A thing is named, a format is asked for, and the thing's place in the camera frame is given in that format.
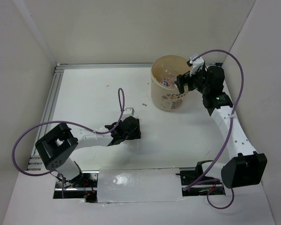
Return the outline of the blue white label bottle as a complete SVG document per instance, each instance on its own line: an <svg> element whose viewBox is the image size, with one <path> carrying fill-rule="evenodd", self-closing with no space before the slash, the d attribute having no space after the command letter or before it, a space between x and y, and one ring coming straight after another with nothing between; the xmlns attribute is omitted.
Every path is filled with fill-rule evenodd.
<svg viewBox="0 0 281 225"><path fill-rule="evenodd" d="M171 79L163 79L160 81L160 84L162 84L165 87L175 88L175 82Z"/></svg>

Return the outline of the clear bottle blue cap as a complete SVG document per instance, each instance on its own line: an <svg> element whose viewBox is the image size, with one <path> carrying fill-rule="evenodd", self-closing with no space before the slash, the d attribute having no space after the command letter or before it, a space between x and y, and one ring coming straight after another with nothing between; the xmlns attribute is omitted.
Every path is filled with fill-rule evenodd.
<svg viewBox="0 0 281 225"><path fill-rule="evenodd" d="M159 66L160 71L157 73L158 80L166 80L168 82L173 83L176 80L176 77L178 76L178 73L176 70L174 70L172 67L165 63L161 63Z"/></svg>

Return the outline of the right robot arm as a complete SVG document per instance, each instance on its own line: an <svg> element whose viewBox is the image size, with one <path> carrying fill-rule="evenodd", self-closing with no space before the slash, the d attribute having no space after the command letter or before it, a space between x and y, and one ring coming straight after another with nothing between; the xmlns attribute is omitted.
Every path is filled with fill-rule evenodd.
<svg viewBox="0 0 281 225"><path fill-rule="evenodd" d="M195 179L205 184L215 175L227 188L257 185L261 182L267 158L264 153L258 153L246 137L234 111L235 105L223 91L224 80L224 70L210 66L200 67L194 74L178 75L175 82L180 93L184 93L187 86L189 91L197 90L202 94L204 107L225 139L221 150L227 150L229 154L226 164L214 159L195 172Z"/></svg>

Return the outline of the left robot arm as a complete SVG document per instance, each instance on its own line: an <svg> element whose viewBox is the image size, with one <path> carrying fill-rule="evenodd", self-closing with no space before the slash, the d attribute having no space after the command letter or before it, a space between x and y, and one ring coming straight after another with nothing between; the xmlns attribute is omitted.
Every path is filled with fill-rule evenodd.
<svg viewBox="0 0 281 225"><path fill-rule="evenodd" d="M114 126L115 123L106 125L99 132L93 133L85 129L71 129L66 123L60 123L40 138L35 147L48 171L57 171L68 184L78 187L83 182L83 173L70 158L74 150L94 146L109 147L141 138L138 118L128 116L111 131Z"/></svg>

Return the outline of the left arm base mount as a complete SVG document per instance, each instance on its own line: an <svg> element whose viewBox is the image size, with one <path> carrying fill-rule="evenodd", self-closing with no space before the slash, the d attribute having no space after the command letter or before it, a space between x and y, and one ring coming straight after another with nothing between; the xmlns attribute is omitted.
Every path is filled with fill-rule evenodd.
<svg viewBox="0 0 281 225"><path fill-rule="evenodd" d="M83 171L77 184L64 180L59 173L55 177L53 199L82 199L86 203L97 203L97 183L99 171Z"/></svg>

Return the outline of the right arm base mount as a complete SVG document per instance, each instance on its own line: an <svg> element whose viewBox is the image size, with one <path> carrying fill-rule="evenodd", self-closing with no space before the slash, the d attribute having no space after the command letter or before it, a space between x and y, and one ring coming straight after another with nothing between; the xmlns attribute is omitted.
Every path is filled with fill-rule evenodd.
<svg viewBox="0 0 281 225"><path fill-rule="evenodd" d="M180 178L181 186L182 186L182 196L204 196L207 195L210 190L214 190L212 195L223 195L225 191L222 187L222 183L220 180L210 177L204 176L198 183L193 185L190 189L184 191L183 188L193 183L202 173L203 166L208 166L208 163L211 163L212 160L204 160L197 163L194 168L180 168L179 172L175 175Z"/></svg>

